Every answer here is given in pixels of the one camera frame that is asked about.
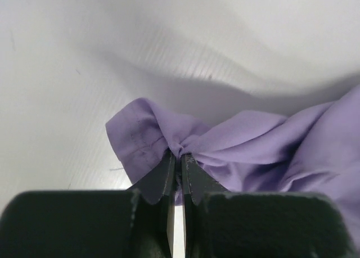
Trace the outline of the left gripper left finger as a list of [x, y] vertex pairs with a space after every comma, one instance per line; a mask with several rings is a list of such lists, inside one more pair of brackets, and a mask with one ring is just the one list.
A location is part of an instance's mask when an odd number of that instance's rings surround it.
[[126, 190], [27, 191], [1, 215], [2, 257], [172, 257], [176, 157]]

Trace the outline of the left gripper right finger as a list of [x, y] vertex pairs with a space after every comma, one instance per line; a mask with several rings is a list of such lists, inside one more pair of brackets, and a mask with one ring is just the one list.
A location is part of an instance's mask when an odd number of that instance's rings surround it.
[[318, 193], [229, 192], [181, 158], [186, 257], [356, 257], [335, 205]]

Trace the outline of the purple t shirt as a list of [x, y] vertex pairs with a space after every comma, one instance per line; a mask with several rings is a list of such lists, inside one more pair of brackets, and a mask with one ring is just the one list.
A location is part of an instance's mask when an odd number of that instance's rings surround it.
[[139, 98], [106, 123], [106, 132], [132, 183], [166, 150], [190, 153], [230, 191], [324, 193], [359, 245], [359, 88], [290, 117], [241, 111], [214, 127]]

